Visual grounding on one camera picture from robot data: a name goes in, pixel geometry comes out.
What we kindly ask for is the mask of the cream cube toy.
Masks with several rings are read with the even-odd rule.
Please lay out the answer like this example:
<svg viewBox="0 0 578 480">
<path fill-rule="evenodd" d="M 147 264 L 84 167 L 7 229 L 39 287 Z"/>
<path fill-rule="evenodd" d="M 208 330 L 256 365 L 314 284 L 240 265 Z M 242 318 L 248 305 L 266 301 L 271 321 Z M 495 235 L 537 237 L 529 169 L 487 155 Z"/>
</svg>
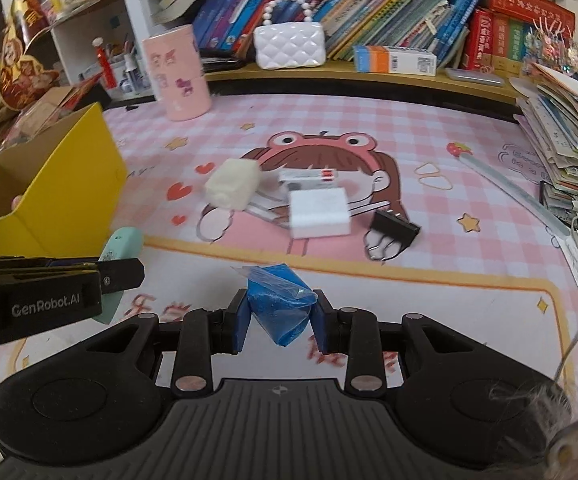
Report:
<svg viewBox="0 0 578 480">
<path fill-rule="evenodd" d="M 261 178 L 262 172 L 255 159 L 227 159 L 205 182 L 205 197 L 216 208 L 245 210 Z"/>
</svg>

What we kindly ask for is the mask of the white shelf unit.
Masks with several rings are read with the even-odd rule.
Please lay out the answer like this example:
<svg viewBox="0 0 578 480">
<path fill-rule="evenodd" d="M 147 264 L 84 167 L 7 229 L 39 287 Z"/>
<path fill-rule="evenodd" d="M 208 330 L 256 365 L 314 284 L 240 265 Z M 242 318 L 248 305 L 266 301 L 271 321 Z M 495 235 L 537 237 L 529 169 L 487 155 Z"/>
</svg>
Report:
<svg viewBox="0 0 578 480">
<path fill-rule="evenodd" d="M 138 39 L 124 0 L 90 0 L 57 18 L 28 47 L 28 53 L 46 68 L 60 73 L 62 84 L 78 84 L 101 72 L 92 42 L 100 38 L 114 77 L 125 77 L 125 49 L 140 70 L 144 69 Z"/>
</svg>

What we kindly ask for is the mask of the white quilted pearl handbag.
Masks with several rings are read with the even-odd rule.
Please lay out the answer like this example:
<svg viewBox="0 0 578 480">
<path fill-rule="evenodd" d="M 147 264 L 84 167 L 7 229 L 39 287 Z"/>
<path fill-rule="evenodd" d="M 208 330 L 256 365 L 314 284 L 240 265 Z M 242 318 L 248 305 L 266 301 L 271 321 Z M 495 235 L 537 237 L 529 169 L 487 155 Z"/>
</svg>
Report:
<svg viewBox="0 0 578 480">
<path fill-rule="evenodd" d="M 301 7 L 302 22 L 274 23 L 275 8 L 285 2 Z M 312 6 L 306 0 L 270 0 L 264 6 L 262 24 L 254 29 L 253 43 L 261 70 L 318 67 L 327 58 L 324 29 L 313 21 Z"/>
</svg>

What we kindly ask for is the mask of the red dictionary books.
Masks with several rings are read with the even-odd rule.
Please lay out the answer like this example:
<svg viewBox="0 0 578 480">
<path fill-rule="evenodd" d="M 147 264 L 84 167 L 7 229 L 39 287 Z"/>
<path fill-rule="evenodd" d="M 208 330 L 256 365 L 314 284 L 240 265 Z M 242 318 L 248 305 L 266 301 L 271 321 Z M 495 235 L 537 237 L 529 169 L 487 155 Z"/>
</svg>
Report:
<svg viewBox="0 0 578 480">
<path fill-rule="evenodd" d="M 520 75 L 539 29 L 572 39 L 575 14 L 550 0 L 479 0 L 469 18 L 461 68 Z"/>
</svg>

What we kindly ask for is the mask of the transparent ruler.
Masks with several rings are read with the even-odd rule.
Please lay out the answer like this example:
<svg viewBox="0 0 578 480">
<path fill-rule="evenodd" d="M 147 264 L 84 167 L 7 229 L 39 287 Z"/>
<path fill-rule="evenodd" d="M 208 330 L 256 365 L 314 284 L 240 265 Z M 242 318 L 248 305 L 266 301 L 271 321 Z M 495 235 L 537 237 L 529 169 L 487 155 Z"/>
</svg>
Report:
<svg viewBox="0 0 578 480">
<path fill-rule="evenodd" d="M 457 158 L 464 165 L 477 172 L 481 177 L 492 182 L 508 196 L 513 198 L 518 204 L 522 205 L 536 219 L 543 222 L 545 226 L 548 226 L 556 237 L 564 240 L 570 235 L 571 230 L 564 223 L 562 223 L 545 206 L 539 203 L 536 198 L 524 191 L 523 188 L 520 188 L 519 185 L 516 185 L 514 182 L 509 180 L 501 172 L 487 164 L 484 164 L 484 162 L 481 162 L 479 159 L 476 159 L 473 155 L 467 152 L 460 153 Z"/>
</svg>

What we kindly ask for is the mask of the blue plastic bag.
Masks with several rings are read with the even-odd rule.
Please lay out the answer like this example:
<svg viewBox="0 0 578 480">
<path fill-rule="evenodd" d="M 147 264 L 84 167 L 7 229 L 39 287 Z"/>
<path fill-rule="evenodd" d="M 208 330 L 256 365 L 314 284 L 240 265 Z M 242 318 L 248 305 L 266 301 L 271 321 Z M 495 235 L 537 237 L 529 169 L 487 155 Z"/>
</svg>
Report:
<svg viewBox="0 0 578 480">
<path fill-rule="evenodd" d="M 317 295 L 290 266 L 240 266 L 246 278 L 246 299 L 257 322 L 280 347 L 287 347 L 303 333 Z"/>
</svg>

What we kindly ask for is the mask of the brown cardboard sheet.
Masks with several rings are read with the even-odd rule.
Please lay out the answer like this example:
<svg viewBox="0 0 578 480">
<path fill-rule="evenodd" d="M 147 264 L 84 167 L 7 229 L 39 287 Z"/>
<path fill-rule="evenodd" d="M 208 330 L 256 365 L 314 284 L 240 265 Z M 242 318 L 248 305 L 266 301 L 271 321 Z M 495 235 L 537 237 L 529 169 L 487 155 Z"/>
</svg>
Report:
<svg viewBox="0 0 578 480">
<path fill-rule="evenodd" d="M 33 140 L 55 122 L 71 114 L 86 93 L 87 90 L 80 87 L 49 89 L 20 114 L 0 144 L 1 151 Z"/>
</svg>

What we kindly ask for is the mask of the pink cylindrical container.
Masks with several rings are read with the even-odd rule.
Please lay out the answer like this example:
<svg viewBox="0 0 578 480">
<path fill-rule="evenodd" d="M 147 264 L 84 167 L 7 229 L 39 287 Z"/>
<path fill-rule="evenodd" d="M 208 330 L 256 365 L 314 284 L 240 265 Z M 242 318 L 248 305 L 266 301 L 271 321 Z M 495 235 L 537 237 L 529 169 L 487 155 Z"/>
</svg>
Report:
<svg viewBox="0 0 578 480">
<path fill-rule="evenodd" d="M 211 95 L 191 25 L 182 25 L 142 42 L 152 86 L 172 122 L 204 115 Z"/>
</svg>

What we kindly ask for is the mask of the red white figurine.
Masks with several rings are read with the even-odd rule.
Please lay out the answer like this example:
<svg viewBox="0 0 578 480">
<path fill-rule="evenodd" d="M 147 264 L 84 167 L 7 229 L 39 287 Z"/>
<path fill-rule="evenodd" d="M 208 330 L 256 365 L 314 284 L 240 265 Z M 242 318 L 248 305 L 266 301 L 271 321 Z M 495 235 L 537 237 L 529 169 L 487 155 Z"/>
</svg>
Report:
<svg viewBox="0 0 578 480">
<path fill-rule="evenodd" d="M 104 42 L 102 37 L 96 37 L 91 41 L 97 55 L 98 64 L 101 68 L 102 78 L 106 88 L 114 89 L 118 86 L 118 82 L 114 76 L 111 63 L 108 56 L 106 55 L 106 50 L 104 50 Z"/>
</svg>

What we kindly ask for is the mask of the row of blue books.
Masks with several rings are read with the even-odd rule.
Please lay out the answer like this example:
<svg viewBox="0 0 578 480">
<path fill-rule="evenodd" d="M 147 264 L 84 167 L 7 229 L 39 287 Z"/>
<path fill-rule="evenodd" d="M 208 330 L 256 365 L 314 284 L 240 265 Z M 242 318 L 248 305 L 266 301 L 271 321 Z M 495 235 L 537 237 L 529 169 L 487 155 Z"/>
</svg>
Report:
<svg viewBox="0 0 578 480">
<path fill-rule="evenodd" d="M 272 0 L 201 0 L 192 21 L 200 48 L 249 58 L 254 28 L 263 24 Z M 301 21 L 310 5 L 324 29 L 330 60 L 351 61 L 354 47 L 426 50 L 438 62 L 450 59 L 480 0 L 288 0 L 272 11 L 275 23 Z"/>
</svg>

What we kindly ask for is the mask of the black binder clip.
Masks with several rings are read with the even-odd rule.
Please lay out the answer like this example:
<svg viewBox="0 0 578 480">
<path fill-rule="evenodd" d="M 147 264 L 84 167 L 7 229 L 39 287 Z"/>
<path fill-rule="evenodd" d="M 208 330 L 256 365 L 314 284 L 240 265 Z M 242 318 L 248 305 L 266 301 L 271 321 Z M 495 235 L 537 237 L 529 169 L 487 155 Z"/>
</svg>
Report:
<svg viewBox="0 0 578 480">
<path fill-rule="evenodd" d="M 394 258 L 411 246 L 420 230 L 420 226 L 403 214 L 396 214 L 391 209 L 377 210 L 367 233 L 367 250 L 383 260 Z"/>
</svg>

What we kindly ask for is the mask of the yellow cardboard box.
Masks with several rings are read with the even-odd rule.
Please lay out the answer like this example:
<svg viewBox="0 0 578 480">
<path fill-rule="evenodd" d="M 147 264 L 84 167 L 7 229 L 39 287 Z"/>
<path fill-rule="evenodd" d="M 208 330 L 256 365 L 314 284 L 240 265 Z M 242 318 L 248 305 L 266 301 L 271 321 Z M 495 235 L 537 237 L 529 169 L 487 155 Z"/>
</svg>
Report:
<svg viewBox="0 0 578 480">
<path fill-rule="evenodd" d="M 98 256 L 127 169 L 94 103 L 0 153 L 0 257 Z"/>
</svg>

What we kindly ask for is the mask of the white charger block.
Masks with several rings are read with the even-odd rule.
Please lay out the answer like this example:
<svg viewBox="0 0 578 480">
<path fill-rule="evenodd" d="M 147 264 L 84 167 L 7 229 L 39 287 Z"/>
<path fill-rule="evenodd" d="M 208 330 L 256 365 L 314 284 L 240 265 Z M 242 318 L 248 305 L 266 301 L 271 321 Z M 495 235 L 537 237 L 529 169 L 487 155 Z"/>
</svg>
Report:
<svg viewBox="0 0 578 480">
<path fill-rule="evenodd" d="M 350 234 L 351 214 L 344 188 L 290 192 L 289 228 L 297 240 Z"/>
</svg>

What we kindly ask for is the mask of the small white usb adapter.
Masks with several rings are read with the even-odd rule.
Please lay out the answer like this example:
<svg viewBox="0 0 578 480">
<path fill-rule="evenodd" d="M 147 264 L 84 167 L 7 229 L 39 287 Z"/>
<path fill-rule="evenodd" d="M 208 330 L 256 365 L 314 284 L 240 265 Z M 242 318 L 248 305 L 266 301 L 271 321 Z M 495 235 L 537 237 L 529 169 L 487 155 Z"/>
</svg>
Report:
<svg viewBox="0 0 578 480">
<path fill-rule="evenodd" d="M 335 169 L 282 168 L 278 181 L 286 185 L 332 185 L 337 177 L 338 172 Z"/>
</svg>

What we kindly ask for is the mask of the pink checkered table mat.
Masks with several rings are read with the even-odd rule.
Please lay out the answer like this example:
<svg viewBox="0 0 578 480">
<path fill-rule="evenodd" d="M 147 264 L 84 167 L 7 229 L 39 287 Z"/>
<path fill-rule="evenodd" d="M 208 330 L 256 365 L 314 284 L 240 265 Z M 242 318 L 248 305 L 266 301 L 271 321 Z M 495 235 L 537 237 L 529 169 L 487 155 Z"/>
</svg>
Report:
<svg viewBox="0 0 578 480">
<path fill-rule="evenodd" d="M 577 265 L 559 234 L 469 168 L 530 193 L 512 122 L 344 96 L 92 106 L 0 154 L 0 256 L 138 256 L 118 318 L 180 321 L 283 263 L 337 307 L 420 312 L 578 391 Z"/>
</svg>

